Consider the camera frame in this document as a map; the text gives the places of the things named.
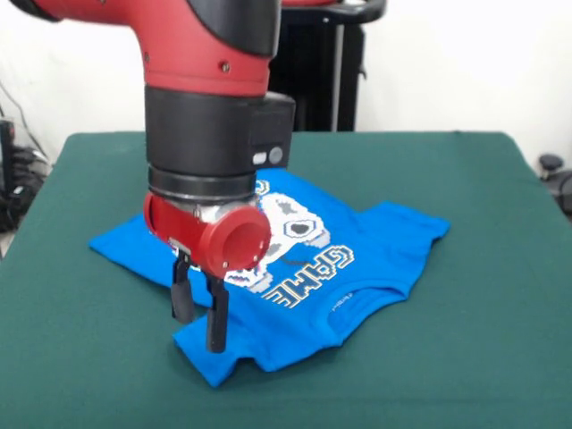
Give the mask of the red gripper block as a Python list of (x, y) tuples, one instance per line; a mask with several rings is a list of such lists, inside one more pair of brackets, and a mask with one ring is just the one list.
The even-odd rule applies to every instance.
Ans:
[[(223, 279), (230, 271), (251, 270), (265, 257), (271, 241), (271, 226), (255, 206), (240, 205), (219, 219), (204, 221), (155, 194), (145, 198), (144, 218), (148, 229), (161, 241), (183, 249), (206, 276), (212, 304), (207, 311), (207, 349), (223, 353), (226, 348), (229, 292)], [(194, 301), (189, 281), (190, 260), (179, 252), (172, 268), (172, 317), (182, 324), (194, 320)]]

